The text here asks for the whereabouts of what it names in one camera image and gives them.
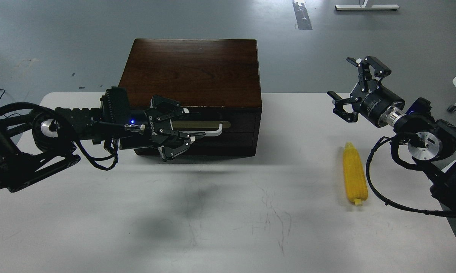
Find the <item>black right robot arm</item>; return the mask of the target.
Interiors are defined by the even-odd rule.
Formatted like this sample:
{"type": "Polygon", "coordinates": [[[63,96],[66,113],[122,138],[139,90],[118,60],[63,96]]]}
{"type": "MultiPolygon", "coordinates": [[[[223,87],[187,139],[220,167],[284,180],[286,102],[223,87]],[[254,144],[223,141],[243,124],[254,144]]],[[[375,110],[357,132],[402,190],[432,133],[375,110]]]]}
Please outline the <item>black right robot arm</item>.
{"type": "Polygon", "coordinates": [[[385,64],[374,56],[346,59],[358,70],[358,81],[348,98],[328,91],[334,101],[333,113],[352,123],[363,116],[377,128],[391,126],[395,135],[380,138],[366,161],[366,178],[372,192],[384,204],[408,212],[456,219],[456,127],[434,119],[431,103],[418,98],[407,111],[405,101],[381,81],[391,74],[385,64]],[[447,210],[421,210],[398,204],[376,190],[370,179],[373,155],[384,143],[390,143],[393,161],[405,169],[421,171],[432,182],[430,193],[447,210]]]}

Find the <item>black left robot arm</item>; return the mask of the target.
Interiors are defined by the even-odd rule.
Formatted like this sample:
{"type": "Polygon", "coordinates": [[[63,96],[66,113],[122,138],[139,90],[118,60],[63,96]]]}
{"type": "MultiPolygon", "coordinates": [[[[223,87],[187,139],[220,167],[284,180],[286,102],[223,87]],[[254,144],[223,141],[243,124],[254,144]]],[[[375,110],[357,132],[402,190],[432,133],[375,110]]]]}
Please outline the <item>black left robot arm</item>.
{"type": "Polygon", "coordinates": [[[177,131],[172,121],[189,116],[180,102],[155,95],[146,110],[131,109],[124,88],[112,87],[98,108],[50,109],[17,102],[0,107],[0,190],[18,192],[86,158],[108,171],[119,150],[150,147],[169,161],[207,132],[177,131]],[[82,155],[75,154],[79,149],[82,155]]]}

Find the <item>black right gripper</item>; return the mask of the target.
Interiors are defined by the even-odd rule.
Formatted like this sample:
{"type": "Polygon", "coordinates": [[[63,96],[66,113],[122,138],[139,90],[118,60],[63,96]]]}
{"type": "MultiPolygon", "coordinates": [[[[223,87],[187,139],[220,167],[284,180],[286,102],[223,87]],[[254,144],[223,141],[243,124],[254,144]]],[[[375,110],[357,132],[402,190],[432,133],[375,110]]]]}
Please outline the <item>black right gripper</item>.
{"type": "Polygon", "coordinates": [[[349,123],[357,122],[361,114],[378,128],[386,126],[388,109],[394,107],[401,110],[405,105],[403,98],[381,84],[381,81],[391,74],[391,69],[374,56],[363,59],[347,57],[346,61],[358,69],[358,83],[353,88],[350,98],[343,99],[334,91],[327,92],[334,100],[333,113],[349,123]],[[364,92],[360,85],[367,85],[369,90],[364,92]],[[353,112],[344,110],[344,105],[347,104],[352,105],[353,112]]]}

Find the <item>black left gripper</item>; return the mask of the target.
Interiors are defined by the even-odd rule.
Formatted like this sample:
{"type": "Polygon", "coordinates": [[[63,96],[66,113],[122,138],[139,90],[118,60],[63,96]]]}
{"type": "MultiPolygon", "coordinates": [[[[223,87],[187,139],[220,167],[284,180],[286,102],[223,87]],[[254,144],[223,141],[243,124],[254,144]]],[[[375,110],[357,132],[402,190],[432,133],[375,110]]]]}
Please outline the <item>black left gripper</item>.
{"type": "Polygon", "coordinates": [[[156,122],[175,119],[190,114],[181,102],[159,95],[151,99],[149,109],[132,109],[127,119],[127,136],[119,142],[120,150],[152,147],[160,152],[163,162],[170,161],[186,152],[197,140],[203,138],[205,132],[185,133],[170,129],[157,129],[156,122]]]}

